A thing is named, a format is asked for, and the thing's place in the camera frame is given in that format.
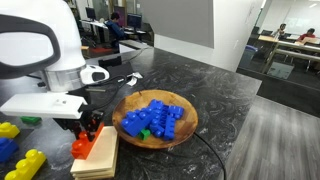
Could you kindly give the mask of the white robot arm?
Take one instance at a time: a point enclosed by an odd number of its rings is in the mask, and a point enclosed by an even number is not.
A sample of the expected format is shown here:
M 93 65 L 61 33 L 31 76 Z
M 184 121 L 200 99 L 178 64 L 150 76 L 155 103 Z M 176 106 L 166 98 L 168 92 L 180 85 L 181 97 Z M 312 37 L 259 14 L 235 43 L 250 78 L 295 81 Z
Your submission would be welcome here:
M 47 90 L 15 94 L 2 106 L 8 116 L 49 117 L 67 122 L 92 140 L 97 108 L 74 92 L 109 79 L 109 72 L 86 62 L 71 8 L 64 0 L 0 0 L 0 78 L 39 72 Z

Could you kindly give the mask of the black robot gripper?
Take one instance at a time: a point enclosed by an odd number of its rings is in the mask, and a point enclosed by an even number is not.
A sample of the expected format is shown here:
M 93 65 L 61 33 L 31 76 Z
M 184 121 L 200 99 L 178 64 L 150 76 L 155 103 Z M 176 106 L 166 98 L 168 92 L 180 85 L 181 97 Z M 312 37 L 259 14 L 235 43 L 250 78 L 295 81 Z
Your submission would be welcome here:
M 94 137 L 102 121 L 102 113 L 99 112 L 99 105 L 92 102 L 91 90 L 91 87 L 86 86 L 69 92 L 69 95 L 83 97 L 87 102 L 87 105 L 81 105 L 78 108 L 78 111 L 81 113 L 79 119 L 54 118 L 54 121 L 63 130 L 73 132 L 76 139 L 79 139 L 79 134 L 82 131 L 85 131 L 89 137 Z

